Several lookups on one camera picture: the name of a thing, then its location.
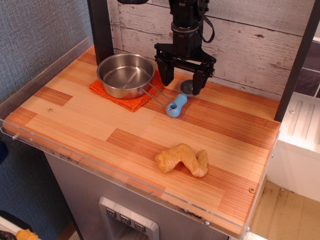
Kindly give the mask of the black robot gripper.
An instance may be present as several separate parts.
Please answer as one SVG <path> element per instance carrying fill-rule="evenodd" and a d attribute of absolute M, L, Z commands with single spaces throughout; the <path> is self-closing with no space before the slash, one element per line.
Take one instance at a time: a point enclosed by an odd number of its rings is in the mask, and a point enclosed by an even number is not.
<path fill-rule="evenodd" d="M 192 94 L 199 95 L 208 77 L 214 75 L 216 59 L 202 49 L 202 37 L 196 33 L 173 33 L 172 43 L 156 43 L 155 61 L 162 83 L 168 86 L 174 80 L 174 68 L 194 73 Z"/>

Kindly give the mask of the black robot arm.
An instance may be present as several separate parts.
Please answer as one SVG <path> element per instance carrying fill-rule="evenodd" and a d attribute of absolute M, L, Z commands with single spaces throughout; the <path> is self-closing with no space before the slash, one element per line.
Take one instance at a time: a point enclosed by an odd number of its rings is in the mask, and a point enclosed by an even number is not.
<path fill-rule="evenodd" d="M 208 0 L 170 0 L 172 43 L 156 43 L 155 61 L 163 85 L 174 80 L 175 68 L 193 73 L 192 94 L 199 95 L 214 75 L 216 59 L 204 52 L 202 43 L 215 37 L 213 24 L 205 16 Z"/>

